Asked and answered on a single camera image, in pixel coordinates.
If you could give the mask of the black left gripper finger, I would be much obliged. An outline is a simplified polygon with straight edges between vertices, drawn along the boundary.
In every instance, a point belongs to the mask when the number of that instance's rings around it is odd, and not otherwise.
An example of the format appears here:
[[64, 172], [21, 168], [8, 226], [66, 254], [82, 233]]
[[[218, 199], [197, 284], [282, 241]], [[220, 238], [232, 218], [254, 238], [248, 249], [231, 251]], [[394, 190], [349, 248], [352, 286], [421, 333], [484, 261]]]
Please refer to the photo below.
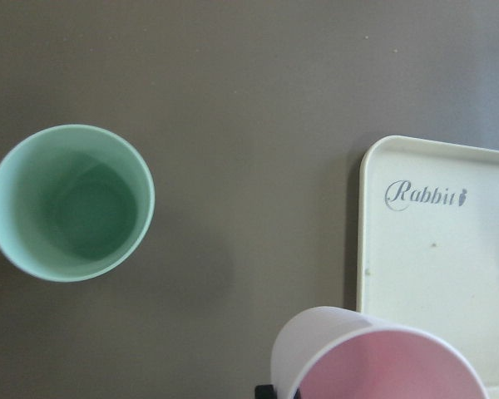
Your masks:
[[255, 399], [276, 399], [276, 391], [273, 385], [258, 385], [254, 388]]

